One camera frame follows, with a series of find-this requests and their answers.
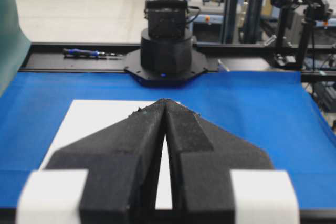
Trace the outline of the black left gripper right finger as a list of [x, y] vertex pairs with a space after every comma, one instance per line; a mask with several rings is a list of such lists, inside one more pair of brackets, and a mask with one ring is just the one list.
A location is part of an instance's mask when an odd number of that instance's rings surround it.
[[165, 104], [173, 209], [180, 223], [234, 223], [231, 169], [273, 169], [261, 148], [172, 101]]

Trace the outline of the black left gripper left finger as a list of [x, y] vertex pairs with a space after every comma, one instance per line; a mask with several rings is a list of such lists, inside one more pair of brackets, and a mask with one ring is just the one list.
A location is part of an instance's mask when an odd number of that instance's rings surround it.
[[139, 223], [155, 208], [165, 101], [53, 153], [47, 169], [87, 169], [82, 223]]

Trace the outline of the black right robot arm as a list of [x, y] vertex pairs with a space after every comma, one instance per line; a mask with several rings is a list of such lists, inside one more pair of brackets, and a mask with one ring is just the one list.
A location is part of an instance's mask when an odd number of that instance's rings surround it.
[[146, 0], [144, 14], [148, 26], [141, 33], [140, 49], [126, 56], [126, 71], [174, 76], [206, 70], [206, 59], [193, 49], [187, 28], [187, 0]]

